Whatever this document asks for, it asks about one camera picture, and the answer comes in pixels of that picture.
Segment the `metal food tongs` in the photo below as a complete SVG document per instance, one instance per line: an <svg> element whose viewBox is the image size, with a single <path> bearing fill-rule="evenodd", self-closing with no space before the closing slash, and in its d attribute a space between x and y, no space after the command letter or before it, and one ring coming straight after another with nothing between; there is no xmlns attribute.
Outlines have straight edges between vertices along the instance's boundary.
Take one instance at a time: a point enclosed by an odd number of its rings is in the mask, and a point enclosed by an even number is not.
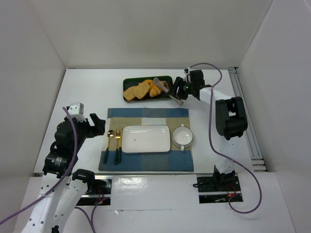
<svg viewBox="0 0 311 233"><path fill-rule="evenodd" d="M174 100L179 106L183 105L183 101L179 98L177 98L174 95L170 94L169 89L158 79L158 77L155 77L153 79L153 83L154 85L158 86L159 88L161 88L172 100Z"/></svg>

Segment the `striped golden bread roll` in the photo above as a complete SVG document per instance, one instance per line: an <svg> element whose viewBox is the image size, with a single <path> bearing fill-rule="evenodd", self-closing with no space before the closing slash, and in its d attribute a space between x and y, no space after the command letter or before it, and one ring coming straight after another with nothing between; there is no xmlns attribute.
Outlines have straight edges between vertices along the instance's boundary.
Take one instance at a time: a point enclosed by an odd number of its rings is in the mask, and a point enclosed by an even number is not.
<svg viewBox="0 0 311 233"><path fill-rule="evenodd" d="M156 97L162 93L162 89L158 87L157 85L151 85L150 91L149 91L149 96L151 98Z"/></svg>

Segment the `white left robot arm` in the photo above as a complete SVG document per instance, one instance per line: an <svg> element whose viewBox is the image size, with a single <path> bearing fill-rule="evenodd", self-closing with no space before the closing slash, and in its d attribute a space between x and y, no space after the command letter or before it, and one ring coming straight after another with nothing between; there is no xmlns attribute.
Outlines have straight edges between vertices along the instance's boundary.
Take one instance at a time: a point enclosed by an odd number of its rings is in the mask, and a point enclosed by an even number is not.
<svg viewBox="0 0 311 233"><path fill-rule="evenodd" d="M61 233L81 196L95 182L93 171L74 169L77 153L88 138L103 135L105 120L95 113L88 119L67 112L54 134L44 167L41 188L31 206L32 213L23 228L24 233Z"/></svg>

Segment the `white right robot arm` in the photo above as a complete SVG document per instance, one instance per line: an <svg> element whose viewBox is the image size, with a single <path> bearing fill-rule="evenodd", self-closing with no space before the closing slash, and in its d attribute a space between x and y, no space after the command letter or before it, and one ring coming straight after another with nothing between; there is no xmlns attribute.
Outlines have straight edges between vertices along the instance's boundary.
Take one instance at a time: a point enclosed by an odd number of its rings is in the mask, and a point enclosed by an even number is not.
<svg viewBox="0 0 311 233"><path fill-rule="evenodd" d="M177 77L167 94L182 105L189 95L209 104L215 111L215 127L221 138L221 156L214 166L213 179L215 183L229 183L234 180L234 160L237 156L237 144L248 128L244 103L241 97L231 97L217 90L212 85L205 84L201 70L185 69L185 77Z"/></svg>

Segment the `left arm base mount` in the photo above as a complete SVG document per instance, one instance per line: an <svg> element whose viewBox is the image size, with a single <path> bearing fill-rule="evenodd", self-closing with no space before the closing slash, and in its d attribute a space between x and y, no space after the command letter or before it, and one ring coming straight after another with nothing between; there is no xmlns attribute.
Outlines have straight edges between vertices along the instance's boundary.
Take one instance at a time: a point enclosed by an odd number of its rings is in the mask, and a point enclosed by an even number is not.
<svg viewBox="0 0 311 233"><path fill-rule="evenodd" d="M77 206L108 206L111 204L112 179L96 179L92 188L83 194Z"/></svg>

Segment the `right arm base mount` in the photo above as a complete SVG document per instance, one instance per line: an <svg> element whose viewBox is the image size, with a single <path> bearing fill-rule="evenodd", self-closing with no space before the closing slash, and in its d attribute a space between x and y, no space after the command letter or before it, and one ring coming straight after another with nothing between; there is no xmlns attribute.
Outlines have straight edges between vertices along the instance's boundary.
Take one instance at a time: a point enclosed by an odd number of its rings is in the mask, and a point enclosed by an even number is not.
<svg viewBox="0 0 311 233"><path fill-rule="evenodd" d="M225 203L230 198L231 202L243 202L238 175L223 176L224 180L220 178L215 174L197 176L196 183L192 186L198 191L199 203Z"/></svg>

